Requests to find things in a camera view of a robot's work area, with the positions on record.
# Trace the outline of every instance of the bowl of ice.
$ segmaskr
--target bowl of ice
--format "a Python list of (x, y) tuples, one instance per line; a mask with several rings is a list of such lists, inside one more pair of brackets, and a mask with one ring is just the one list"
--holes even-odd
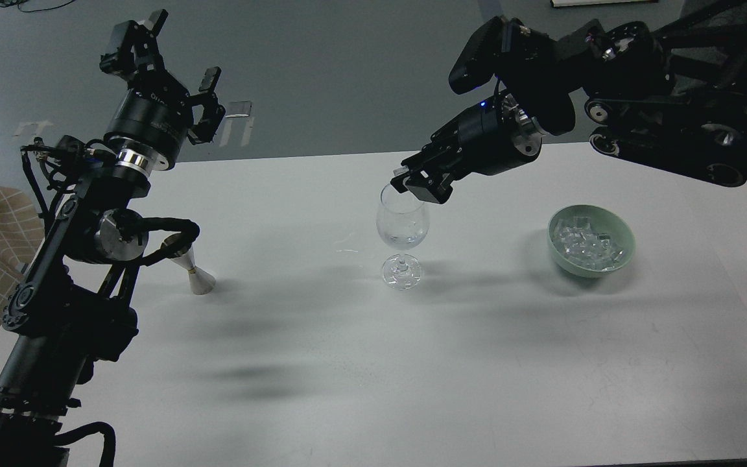
[(549, 219), (549, 251), (558, 266), (601, 278), (630, 263), (635, 237), (619, 216), (589, 204), (567, 206)]

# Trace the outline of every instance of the tape mark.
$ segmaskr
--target tape mark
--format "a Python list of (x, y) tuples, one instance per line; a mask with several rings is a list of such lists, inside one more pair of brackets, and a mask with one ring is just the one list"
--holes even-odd
[(226, 119), (226, 123), (223, 124), (223, 133), (220, 134), (220, 143), (219, 148), (223, 148), (224, 146), (229, 144), (229, 136), (232, 133), (232, 121), (231, 119)]
[(250, 144), (250, 136), (252, 136), (252, 127), (255, 125), (255, 117), (251, 116), (246, 119), (246, 125), (244, 126), (244, 135), (241, 136), (241, 147)]
[(250, 116), (252, 112), (252, 101), (231, 102), (226, 105), (226, 115), (224, 118), (240, 118)]
[(31, 136), (41, 136), (42, 131), (45, 130), (45, 127), (53, 125), (53, 122), (47, 121), (46, 119), (44, 119), (43, 121), (21, 121), (19, 122), (19, 126), (17, 127), (16, 131), (13, 132), (13, 137), (16, 138), (18, 136), (21, 136), (23, 131), (30, 127), (34, 127), (33, 133), (30, 134)]

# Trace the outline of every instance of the screw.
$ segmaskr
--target screw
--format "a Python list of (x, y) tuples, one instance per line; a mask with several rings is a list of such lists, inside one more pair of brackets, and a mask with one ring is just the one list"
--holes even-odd
[(62, 210), (60, 210), (60, 219), (64, 219), (68, 217), (72, 212), (74, 212), (74, 209), (76, 207), (77, 207), (76, 199), (71, 198), (68, 201), (65, 201), (65, 204), (62, 204)]
[(616, 57), (616, 51), (613, 50), (613, 48), (608, 48), (604, 51), (604, 53), (601, 54), (602, 60), (605, 62), (609, 62), (613, 60)]
[(594, 121), (599, 123), (604, 123), (607, 121), (607, 118), (610, 117), (607, 113), (607, 109), (605, 109), (602, 106), (599, 106), (599, 104), (594, 104), (593, 106), (590, 106), (590, 109), (587, 111), (587, 114), (589, 115), (589, 118), (594, 119)]
[(33, 297), (33, 286), (26, 286), (21, 290), (16, 298), (16, 308), (24, 308), (30, 302), (30, 298)]

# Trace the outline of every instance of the green bowl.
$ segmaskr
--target green bowl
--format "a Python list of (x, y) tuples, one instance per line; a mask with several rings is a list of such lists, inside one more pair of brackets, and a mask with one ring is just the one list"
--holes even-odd
[[(570, 262), (568, 258), (561, 254), (560, 243), (555, 243), (555, 240), (552, 238), (552, 232), (555, 230), (555, 226), (558, 225), (560, 219), (568, 219), (568, 221), (571, 221), (571, 219), (576, 216), (588, 217), (590, 219), (590, 225), (592, 225), (596, 232), (610, 234), (613, 241), (624, 251), (624, 257), (619, 261), (619, 264), (608, 270), (587, 269)], [(611, 213), (608, 210), (602, 209), (598, 206), (590, 206), (589, 204), (567, 206), (555, 213), (555, 215), (552, 216), (552, 219), (549, 219), (549, 227), (546, 230), (546, 237), (549, 244), (549, 252), (551, 252), (552, 259), (555, 260), (555, 263), (567, 272), (582, 278), (601, 278), (607, 274), (616, 272), (630, 263), (632, 255), (635, 252), (635, 237), (632, 234), (630, 227), (622, 221), (622, 218), (614, 215), (614, 213)]]

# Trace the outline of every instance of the wine glass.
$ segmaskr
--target wine glass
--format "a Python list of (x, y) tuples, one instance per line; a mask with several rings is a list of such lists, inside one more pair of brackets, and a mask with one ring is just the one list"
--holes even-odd
[[(387, 184), (379, 194), (376, 228), (386, 245), (407, 250), (420, 245), (428, 233), (428, 207), (410, 192)], [(382, 265), (382, 279), (397, 290), (411, 289), (423, 277), (423, 266), (410, 254), (395, 254)]]

